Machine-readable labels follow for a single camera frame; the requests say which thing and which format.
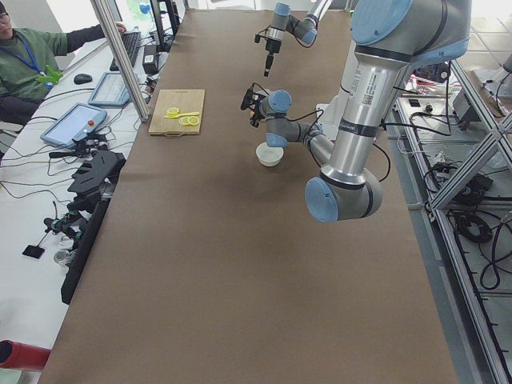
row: computer mouse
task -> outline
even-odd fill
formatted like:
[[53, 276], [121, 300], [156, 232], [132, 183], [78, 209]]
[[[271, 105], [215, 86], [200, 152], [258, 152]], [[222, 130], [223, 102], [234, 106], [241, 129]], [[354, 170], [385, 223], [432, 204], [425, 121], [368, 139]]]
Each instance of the computer mouse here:
[[80, 84], [85, 84], [86, 82], [92, 82], [93, 77], [90, 74], [77, 74], [73, 81], [78, 86]]

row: lemon slice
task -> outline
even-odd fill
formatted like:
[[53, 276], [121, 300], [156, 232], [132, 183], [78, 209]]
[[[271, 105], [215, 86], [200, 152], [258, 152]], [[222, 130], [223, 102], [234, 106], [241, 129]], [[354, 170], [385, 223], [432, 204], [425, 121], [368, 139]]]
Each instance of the lemon slice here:
[[189, 117], [189, 126], [196, 126], [199, 124], [199, 118], [197, 116]]
[[179, 114], [179, 108], [176, 106], [172, 106], [167, 110], [167, 114], [173, 115], [173, 114]]
[[189, 117], [185, 116], [184, 118], [179, 118], [178, 123], [180, 126], [188, 126], [190, 124]]

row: white bowl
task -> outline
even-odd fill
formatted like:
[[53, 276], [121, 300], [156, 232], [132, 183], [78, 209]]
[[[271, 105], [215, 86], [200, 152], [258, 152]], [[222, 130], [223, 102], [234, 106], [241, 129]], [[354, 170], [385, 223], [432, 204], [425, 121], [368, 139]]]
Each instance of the white bowl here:
[[264, 166], [276, 166], [282, 159], [285, 151], [282, 148], [269, 147], [266, 142], [262, 142], [256, 148], [256, 156]]

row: keyboard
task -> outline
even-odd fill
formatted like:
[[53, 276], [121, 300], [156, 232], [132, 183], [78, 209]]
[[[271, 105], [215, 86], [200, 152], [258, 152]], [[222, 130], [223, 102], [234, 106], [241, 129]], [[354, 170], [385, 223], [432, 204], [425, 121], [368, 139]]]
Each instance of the keyboard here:
[[[141, 33], [139, 31], [127, 32], [121, 35], [121, 40], [125, 46], [128, 58], [131, 61], [131, 66], [134, 66], [135, 61], [137, 60], [138, 50], [141, 47]], [[119, 70], [119, 67], [115, 63], [115, 59], [113, 59], [112, 64], [110, 64], [110, 70]]]

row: green toy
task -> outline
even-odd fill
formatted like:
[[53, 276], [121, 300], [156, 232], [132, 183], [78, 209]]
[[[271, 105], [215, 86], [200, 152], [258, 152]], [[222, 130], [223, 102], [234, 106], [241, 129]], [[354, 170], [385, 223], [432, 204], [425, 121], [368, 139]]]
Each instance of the green toy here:
[[50, 66], [46, 65], [46, 73], [45, 75], [38, 76], [36, 80], [41, 84], [58, 84], [59, 80], [62, 78], [63, 74], [58, 70], [52, 70]]

